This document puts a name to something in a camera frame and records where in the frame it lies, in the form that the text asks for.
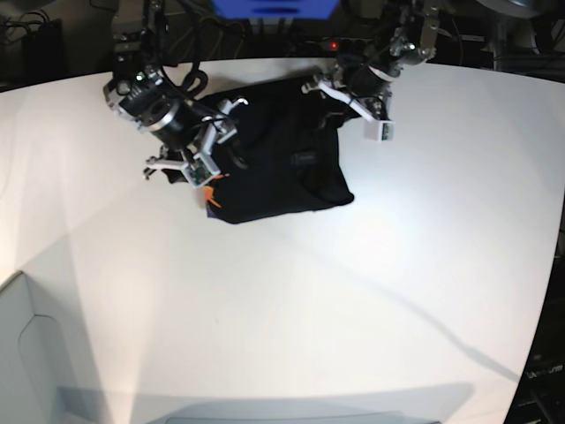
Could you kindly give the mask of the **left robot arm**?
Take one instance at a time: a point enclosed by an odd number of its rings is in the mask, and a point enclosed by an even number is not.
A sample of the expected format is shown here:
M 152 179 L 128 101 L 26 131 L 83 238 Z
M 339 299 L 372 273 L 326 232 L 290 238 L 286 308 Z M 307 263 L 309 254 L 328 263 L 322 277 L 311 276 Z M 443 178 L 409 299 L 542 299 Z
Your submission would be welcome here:
M 367 120 L 386 120 L 390 86 L 406 65 L 435 55 L 441 6 L 438 1 L 374 1 L 376 17 L 365 17 L 352 2 L 340 6 L 351 22 L 367 27 L 372 39 L 362 50 L 336 56 L 333 81 L 346 105 Z

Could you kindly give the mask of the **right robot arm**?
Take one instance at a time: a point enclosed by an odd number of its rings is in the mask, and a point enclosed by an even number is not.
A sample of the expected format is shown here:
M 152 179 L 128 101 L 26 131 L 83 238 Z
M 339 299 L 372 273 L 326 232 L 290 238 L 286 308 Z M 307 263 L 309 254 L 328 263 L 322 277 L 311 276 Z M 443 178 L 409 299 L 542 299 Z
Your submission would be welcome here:
M 146 161 L 145 177 L 161 171 L 199 187 L 220 174 L 214 149 L 237 135 L 233 112 L 248 101 L 242 96 L 215 103 L 200 99 L 208 85 L 208 76 L 200 67 L 200 17 L 190 2 L 179 5 L 192 36 L 191 67 L 183 79 L 175 82 L 165 70 L 169 57 L 165 2 L 142 1 L 138 20 L 125 22 L 122 12 L 114 17 L 112 77 L 103 93 L 113 112 L 161 142 L 159 155 Z

